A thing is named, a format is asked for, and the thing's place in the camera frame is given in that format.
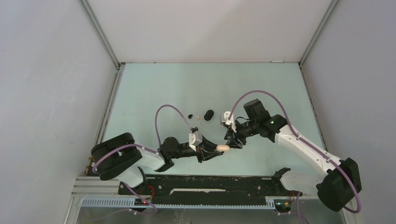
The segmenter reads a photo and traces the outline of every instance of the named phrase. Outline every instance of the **gray wall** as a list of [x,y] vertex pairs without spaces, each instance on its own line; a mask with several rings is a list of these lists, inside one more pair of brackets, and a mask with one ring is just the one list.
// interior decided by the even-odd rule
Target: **gray wall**
[[396,223],[395,10],[340,1],[304,66],[329,151],[360,166],[366,223]]
[[77,0],[2,0],[0,30],[0,223],[61,223],[115,69]]

